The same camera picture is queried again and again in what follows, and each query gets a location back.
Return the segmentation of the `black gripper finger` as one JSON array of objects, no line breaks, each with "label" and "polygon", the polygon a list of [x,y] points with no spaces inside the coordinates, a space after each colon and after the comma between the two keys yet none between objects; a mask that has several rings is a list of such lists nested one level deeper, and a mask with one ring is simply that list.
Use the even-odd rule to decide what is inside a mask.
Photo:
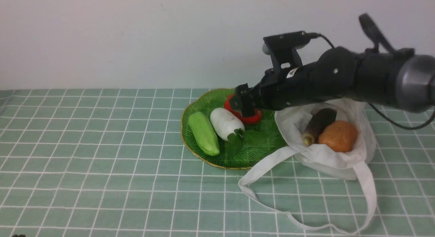
[{"label": "black gripper finger", "polygon": [[230,107],[239,112],[243,117],[255,115],[257,104],[257,85],[249,87],[247,83],[238,85],[230,98]]}]

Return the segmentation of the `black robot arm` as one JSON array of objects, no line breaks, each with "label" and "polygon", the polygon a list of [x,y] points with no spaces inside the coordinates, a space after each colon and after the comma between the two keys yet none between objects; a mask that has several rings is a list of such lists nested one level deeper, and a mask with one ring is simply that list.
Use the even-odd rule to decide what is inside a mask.
[{"label": "black robot arm", "polygon": [[263,76],[254,87],[236,87],[232,109],[244,116],[255,109],[285,108],[351,99],[421,113],[434,106],[434,57],[327,50],[316,62]]}]

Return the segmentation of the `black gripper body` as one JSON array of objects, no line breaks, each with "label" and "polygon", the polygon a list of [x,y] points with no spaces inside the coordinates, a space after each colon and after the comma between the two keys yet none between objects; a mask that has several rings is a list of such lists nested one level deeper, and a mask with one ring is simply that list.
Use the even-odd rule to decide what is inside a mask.
[{"label": "black gripper body", "polygon": [[278,111],[351,96],[357,64],[356,53],[344,47],[329,49],[316,62],[265,74],[251,90],[251,104]]}]

